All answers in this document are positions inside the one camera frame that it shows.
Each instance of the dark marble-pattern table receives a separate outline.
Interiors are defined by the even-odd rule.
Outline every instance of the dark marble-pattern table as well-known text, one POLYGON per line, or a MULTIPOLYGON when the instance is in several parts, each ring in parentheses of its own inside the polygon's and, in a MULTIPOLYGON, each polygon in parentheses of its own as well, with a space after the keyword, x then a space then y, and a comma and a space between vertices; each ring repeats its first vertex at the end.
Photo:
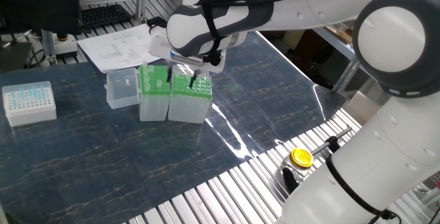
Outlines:
POLYGON ((0 110, 0 202, 24 223, 120 224, 331 117, 344 102, 255 33, 213 76, 203 124, 140 122, 112 110, 89 63, 0 75, 49 80, 57 120, 10 128, 0 110))

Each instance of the clear plastic box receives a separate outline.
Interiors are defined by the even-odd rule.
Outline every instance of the clear plastic box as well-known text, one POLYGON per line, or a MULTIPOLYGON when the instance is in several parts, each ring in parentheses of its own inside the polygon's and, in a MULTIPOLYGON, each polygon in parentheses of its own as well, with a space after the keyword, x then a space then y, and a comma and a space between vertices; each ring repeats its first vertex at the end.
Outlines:
POLYGON ((168 119, 202 124, 212 103, 211 76, 200 74, 190 87, 191 72, 189 68, 173 66, 168 119))
POLYGON ((135 68, 107 74, 107 102, 112 109, 139 104, 139 82, 135 68))
POLYGON ((139 118, 141 121, 164 121, 170 104, 171 88, 168 67, 141 65, 139 67, 141 100, 139 118))
POLYGON ((3 107, 11 127, 56 119, 50 82, 3 87, 3 107))

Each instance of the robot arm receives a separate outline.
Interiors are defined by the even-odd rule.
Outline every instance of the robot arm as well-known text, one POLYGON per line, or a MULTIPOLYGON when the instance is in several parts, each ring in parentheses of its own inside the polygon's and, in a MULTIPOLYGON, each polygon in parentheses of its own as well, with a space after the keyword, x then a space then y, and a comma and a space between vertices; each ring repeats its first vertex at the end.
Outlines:
POLYGON ((440 170, 440 0, 233 0, 242 4, 209 10, 194 5, 198 1, 184 0, 166 28, 151 30, 152 54, 219 72, 226 48, 241 44, 247 31, 306 29, 357 17, 355 53, 392 95, 293 191, 277 224, 365 224, 440 170), (217 44, 210 16, 222 38, 217 44), (221 50, 217 66, 205 61, 212 48, 221 50))
POLYGON ((242 3, 262 4, 242 6, 223 5, 218 0, 212 3, 212 22, 222 38, 215 45, 205 10, 195 5, 199 0, 184 0, 183 5, 171 15, 166 29, 157 27, 151 31, 154 39, 151 53, 220 72, 225 61, 225 49, 242 44, 248 31, 303 30, 353 20, 371 0, 273 1, 244 0, 242 3), (213 47, 223 52, 219 65, 204 63, 204 54, 213 47))

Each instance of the yellow cap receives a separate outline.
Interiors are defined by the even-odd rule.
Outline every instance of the yellow cap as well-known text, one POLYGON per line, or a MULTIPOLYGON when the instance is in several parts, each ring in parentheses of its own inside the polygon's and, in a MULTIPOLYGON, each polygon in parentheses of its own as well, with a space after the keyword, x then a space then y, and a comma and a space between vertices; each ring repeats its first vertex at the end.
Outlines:
POLYGON ((290 152, 290 161, 301 169, 309 169, 314 164, 314 157, 305 149, 294 148, 290 152))

